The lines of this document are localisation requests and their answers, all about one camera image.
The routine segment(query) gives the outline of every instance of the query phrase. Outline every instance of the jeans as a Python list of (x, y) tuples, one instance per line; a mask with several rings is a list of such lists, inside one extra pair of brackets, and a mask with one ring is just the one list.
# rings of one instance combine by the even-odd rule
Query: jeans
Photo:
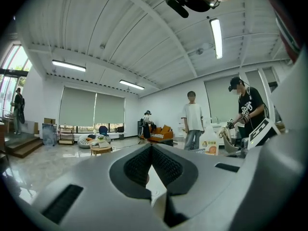
[(201, 134), (202, 134), (202, 131), (200, 131), (200, 130), (190, 130), (187, 134), (187, 137), (186, 137), (184, 150), (190, 150), (191, 149), (194, 137), (195, 137), (195, 139), (194, 139), (194, 149), (195, 150), (199, 149), (199, 138), (200, 138)]
[(15, 109), (14, 110), (14, 128), (15, 128), (15, 132), (16, 133), (20, 133), (21, 132), (20, 120), (19, 120), (19, 117), (18, 117), (18, 113), (19, 113), (19, 110)]

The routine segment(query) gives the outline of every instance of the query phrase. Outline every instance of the person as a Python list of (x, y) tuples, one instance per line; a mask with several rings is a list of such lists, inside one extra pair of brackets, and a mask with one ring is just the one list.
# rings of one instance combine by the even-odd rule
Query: person
[[(233, 77), (230, 81), (229, 91), (234, 91), (239, 96), (238, 115), (233, 121), (245, 124), (245, 137), (258, 127), (265, 118), (265, 106), (256, 88), (246, 88), (244, 82), (239, 77)], [(249, 115), (242, 115), (243, 111), (248, 111)]]
[[(224, 0), (181, 0), (184, 5), (190, 7), (192, 10), (207, 11), (210, 8), (214, 9), (219, 6), (220, 2)], [(277, 0), (269, 0), (276, 13), (276, 22), (280, 30), (280, 37), (285, 45), (285, 49), (293, 61), (296, 62), (300, 50), (304, 45), (303, 39), (299, 36), (293, 21), (290, 19), (290, 15), (284, 9)]]
[(204, 133), (203, 115), (201, 106), (195, 103), (196, 93), (187, 93), (189, 103), (184, 106), (182, 119), (184, 119), (185, 132), (187, 133), (184, 150), (190, 150), (193, 139), (194, 149), (199, 149), (199, 138)]
[(20, 88), (17, 88), (16, 90), (16, 96), (15, 96), (15, 100), (12, 103), (12, 106), (14, 106), (14, 129), (15, 129), (15, 133), (14, 134), (21, 134), (21, 126), (20, 126), (20, 119), (19, 119), (19, 115), (21, 112), (21, 105), (23, 102), (23, 96), (20, 94)]
[(153, 121), (151, 120), (151, 112), (147, 110), (142, 118), (143, 137), (146, 143), (148, 142), (148, 139), (151, 137), (149, 125), (152, 123)]

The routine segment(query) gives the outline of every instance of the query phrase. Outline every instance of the black t-shirt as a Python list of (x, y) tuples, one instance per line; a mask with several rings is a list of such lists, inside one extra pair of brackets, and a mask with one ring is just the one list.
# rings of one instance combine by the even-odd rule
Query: black t-shirt
[[(257, 109), (260, 105), (263, 104), (263, 100), (257, 91), (256, 88), (249, 87), (250, 95), (247, 93), (247, 88), (244, 96), (240, 96), (239, 98), (239, 113), (242, 113), (244, 110), (248, 110), (249, 113), (252, 113)], [(248, 122), (245, 124), (246, 127), (253, 126), (255, 129), (265, 118), (264, 111), (251, 118), (251, 123)]]
[(17, 95), (15, 96), (15, 100), (14, 100), (14, 103), (15, 103), (15, 105), (14, 105), (14, 110), (18, 108), (18, 105), (22, 103), (22, 100), (23, 100), (22, 95), (19, 96), (19, 95), (17, 94)]

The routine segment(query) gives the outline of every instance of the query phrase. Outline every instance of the small table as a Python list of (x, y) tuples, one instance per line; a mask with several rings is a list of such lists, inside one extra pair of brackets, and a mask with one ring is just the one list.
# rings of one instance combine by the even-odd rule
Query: small table
[(94, 155), (96, 156), (97, 154), (103, 154), (103, 153), (107, 153), (107, 152), (111, 152), (111, 145), (109, 144), (108, 147), (104, 147), (104, 148), (92, 148), (92, 143), (100, 143), (101, 141), (100, 140), (92, 140), (92, 141), (89, 141), (89, 144), (90, 144), (90, 150), (91, 150), (91, 155), (92, 155), (92, 152), (94, 153)]

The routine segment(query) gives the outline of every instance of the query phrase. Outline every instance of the blue chair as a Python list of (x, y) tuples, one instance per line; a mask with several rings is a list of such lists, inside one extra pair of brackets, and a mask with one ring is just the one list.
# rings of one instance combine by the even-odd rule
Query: blue chair
[(109, 137), (109, 135), (107, 134), (108, 128), (106, 126), (100, 126), (100, 128), (98, 129), (98, 132), (102, 134), (103, 136)]

